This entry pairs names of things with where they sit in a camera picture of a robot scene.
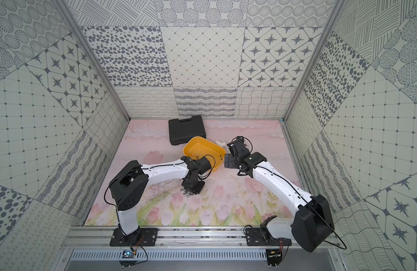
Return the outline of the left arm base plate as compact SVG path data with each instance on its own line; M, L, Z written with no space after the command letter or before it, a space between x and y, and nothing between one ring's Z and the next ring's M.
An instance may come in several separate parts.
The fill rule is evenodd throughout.
M109 245L111 247L132 247L136 245L153 247L157 240L158 231L158 228L138 227L133 233L124 234L124 231L118 226L112 234Z

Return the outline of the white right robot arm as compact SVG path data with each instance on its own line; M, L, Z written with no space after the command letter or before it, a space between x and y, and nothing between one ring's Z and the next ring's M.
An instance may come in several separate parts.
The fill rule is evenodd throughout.
M245 138L237 136L227 144L227 156L239 176L250 178L263 184L277 196L294 215L288 230L282 226L282 219L271 216L260 225L260 236L266 243L279 239L294 239L307 252L313 252L335 232L329 203L322 195L313 196L279 173L258 152L251 153L245 146Z

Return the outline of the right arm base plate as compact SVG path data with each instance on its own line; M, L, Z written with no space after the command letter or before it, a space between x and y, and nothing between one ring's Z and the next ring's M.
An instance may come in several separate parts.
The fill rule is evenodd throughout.
M248 246L291 246L292 241L285 238L274 238L267 230L247 225L243 228Z

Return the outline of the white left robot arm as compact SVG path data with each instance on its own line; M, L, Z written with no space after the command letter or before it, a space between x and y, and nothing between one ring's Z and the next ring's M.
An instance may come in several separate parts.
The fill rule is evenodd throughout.
M146 187L173 179L181 179L184 195L199 194L214 170L214 158L201 157L194 160L183 156L178 160L161 164L129 162L109 183L108 190L114 200L119 229L128 237L139 230L137 204Z

